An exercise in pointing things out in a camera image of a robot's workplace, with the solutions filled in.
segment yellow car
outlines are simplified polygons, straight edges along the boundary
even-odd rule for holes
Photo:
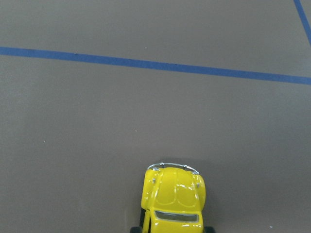
[[[160,163],[147,168],[139,227],[131,233],[213,233],[203,226],[205,183],[187,165]]]

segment blue stripe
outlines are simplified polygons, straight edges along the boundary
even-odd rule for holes
[[[301,4],[300,0],[294,0],[294,3],[296,5],[296,8],[297,8],[300,20],[301,20],[302,25],[303,25],[303,27],[305,29],[307,38],[308,38],[310,46],[311,46],[311,28],[310,28],[310,24],[308,22],[308,19],[307,19],[306,14],[305,14],[305,12],[303,10],[303,7],[302,7],[302,4]]]
[[[0,55],[47,58],[47,59],[66,60],[66,61],[75,61],[75,62],[98,63],[98,64],[122,66],[122,67],[167,70],[167,71],[177,71],[177,72],[185,72],[185,73],[217,75],[217,76],[227,76],[227,77],[236,77],[236,78],[245,78],[245,79],[267,80],[267,81],[275,81],[275,82],[300,83],[300,84],[311,85],[311,78],[309,77],[261,73],[261,72],[252,72],[252,71],[243,71],[243,70],[221,69],[221,68],[212,68],[212,67],[189,66],[189,65],[163,63],[163,62],[151,62],[151,61],[125,59],[125,58],[117,58],[117,57],[77,54],[77,53],[69,53],[69,52],[57,52],[57,51],[48,51],[48,50],[28,50],[28,49],[19,49],[19,48],[0,47]]]

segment floor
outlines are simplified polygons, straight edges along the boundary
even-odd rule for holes
[[[0,232],[124,232],[188,164],[217,233],[311,230],[311,1],[0,3]]]

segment yellow toy car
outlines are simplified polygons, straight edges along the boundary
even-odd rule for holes
[[[130,233],[213,233],[203,226],[205,183],[187,165],[160,163],[147,168],[139,227]]]

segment car body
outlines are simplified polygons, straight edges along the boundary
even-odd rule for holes
[[[147,168],[140,227],[131,233],[203,233],[205,183],[187,165],[159,163]]]

